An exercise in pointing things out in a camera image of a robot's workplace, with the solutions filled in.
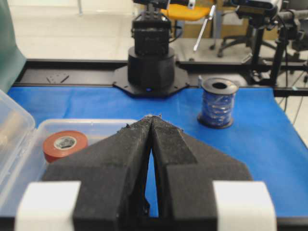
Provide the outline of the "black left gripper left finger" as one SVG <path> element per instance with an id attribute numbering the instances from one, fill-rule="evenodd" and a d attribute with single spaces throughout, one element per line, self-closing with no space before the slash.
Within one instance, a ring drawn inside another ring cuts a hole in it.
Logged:
<path id="1" fill-rule="evenodd" d="M 51 163 L 27 187 L 17 231 L 118 231 L 131 226 L 144 194 L 152 118 Z"/>

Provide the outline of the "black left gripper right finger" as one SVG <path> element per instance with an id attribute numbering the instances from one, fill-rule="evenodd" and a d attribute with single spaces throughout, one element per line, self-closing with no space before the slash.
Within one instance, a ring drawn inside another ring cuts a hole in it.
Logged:
<path id="1" fill-rule="evenodd" d="M 151 138 L 161 230 L 277 230 L 268 189 L 244 163 L 156 116 Z"/>

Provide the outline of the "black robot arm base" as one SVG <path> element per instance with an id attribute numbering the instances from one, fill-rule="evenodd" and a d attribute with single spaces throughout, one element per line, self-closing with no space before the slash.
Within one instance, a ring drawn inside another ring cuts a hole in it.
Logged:
<path id="1" fill-rule="evenodd" d="M 161 10 L 170 0 L 138 0 L 145 5 L 133 21 L 134 46 L 128 50 L 128 64 L 113 74 L 113 86 L 135 96 L 166 97 L 189 86 L 186 70 L 175 64 L 171 43 L 171 21 Z"/>

